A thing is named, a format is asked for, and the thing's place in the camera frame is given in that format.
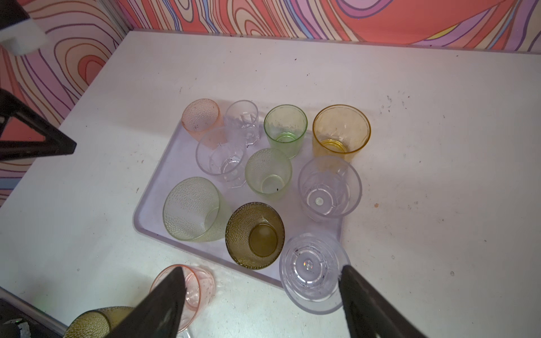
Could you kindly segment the yellow plastic cup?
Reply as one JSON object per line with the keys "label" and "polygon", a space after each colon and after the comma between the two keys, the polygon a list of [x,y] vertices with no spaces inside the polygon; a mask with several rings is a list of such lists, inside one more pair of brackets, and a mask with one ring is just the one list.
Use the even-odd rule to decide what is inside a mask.
{"label": "yellow plastic cup", "polygon": [[371,124],[359,109],[336,104],[325,107],[314,118],[312,151],[315,157],[336,156],[351,163],[368,144]]}

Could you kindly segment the small clear cup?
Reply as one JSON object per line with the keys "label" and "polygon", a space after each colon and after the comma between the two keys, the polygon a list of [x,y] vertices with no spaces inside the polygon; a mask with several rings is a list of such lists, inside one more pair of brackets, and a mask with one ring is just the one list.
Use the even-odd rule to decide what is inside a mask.
{"label": "small clear cup", "polygon": [[249,100],[232,103],[224,115],[225,126],[241,130],[247,146],[253,146],[260,140],[260,120],[257,105]]}

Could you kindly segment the clear faceted cup back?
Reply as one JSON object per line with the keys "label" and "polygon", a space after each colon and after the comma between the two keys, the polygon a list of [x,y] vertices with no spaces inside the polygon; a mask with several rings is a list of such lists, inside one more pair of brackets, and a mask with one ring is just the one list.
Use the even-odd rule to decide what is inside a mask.
{"label": "clear faceted cup back", "polygon": [[335,238],[322,231],[290,238],[280,255],[280,280],[287,296],[302,310],[327,315],[342,307],[339,279],[349,256]]}

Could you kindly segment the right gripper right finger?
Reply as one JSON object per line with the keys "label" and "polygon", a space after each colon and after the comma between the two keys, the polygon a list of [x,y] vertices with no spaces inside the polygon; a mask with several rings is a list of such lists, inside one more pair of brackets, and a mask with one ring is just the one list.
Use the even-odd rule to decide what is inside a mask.
{"label": "right gripper right finger", "polygon": [[351,265],[342,267],[339,290],[351,337],[424,337]]}

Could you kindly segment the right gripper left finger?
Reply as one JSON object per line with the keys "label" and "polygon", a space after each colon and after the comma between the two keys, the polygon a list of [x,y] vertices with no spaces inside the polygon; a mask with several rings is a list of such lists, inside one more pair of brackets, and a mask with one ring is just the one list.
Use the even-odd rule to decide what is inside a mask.
{"label": "right gripper left finger", "polygon": [[175,268],[108,336],[176,337],[185,296],[183,269]]}

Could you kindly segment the pale green large cup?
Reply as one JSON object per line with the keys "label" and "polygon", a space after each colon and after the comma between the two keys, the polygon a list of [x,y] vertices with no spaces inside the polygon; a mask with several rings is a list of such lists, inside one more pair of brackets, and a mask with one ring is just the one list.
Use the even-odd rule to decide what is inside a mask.
{"label": "pale green large cup", "polygon": [[225,237],[232,209],[218,188],[206,178],[178,183],[163,206],[163,224],[173,238],[185,242],[213,242]]}

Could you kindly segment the bright green cup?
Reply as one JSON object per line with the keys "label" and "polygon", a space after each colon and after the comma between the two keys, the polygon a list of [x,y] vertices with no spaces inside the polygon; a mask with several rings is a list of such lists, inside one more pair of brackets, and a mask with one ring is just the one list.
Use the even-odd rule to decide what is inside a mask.
{"label": "bright green cup", "polygon": [[291,104],[272,108],[263,122],[270,147],[280,150],[289,159],[300,152],[307,128],[308,118],[305,112]]}

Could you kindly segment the amber cup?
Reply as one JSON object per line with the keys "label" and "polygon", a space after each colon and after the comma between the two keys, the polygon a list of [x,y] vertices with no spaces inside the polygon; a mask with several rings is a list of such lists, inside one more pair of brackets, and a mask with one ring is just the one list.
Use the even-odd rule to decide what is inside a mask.
{"label": "amber cup", "polygon": [[249,202],[230,217],[225,245],[232,260],[251,270],[270,266],[282,252],[285,227],[278,212],[262,202]]}
{"label": "amber cup", "polygon": [[68,327],[64,337],[105,337],[133,310],[129,306],[112,306],[87,311]]}

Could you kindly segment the peach cup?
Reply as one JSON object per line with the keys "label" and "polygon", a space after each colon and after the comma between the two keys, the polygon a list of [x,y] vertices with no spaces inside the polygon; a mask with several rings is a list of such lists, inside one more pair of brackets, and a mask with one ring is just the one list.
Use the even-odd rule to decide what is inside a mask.
{"label": "peach cup", "polygon": [[221,110],[212,99],[198,99],[190,103],[183,111],[181,124],[197,142],[207,132],[224,126]]}

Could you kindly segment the pale green cup front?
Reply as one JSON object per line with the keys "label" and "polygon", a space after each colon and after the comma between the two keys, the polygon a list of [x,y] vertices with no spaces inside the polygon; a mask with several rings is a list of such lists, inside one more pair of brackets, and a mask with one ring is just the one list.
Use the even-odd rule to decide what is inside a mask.
{"label": "pale green cup front", "polygon": [[291,160],[278,149],[261,149],[248,159],[245,178],[253,192],[269,201],[278,201],[290,186]]}

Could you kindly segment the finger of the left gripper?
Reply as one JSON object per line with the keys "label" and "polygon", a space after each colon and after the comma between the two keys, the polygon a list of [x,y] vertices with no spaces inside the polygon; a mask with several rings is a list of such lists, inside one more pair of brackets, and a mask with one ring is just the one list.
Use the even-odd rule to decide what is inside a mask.
{"label": "finger of the left gripper", "polygon": [[41,134],[45,139],[35,141],[1,141],[1,161],[14,161],[47,156],[71,155],[77,143],[35,113],[10,92],[1,89],[1,134],[10,120],[15,119]]}

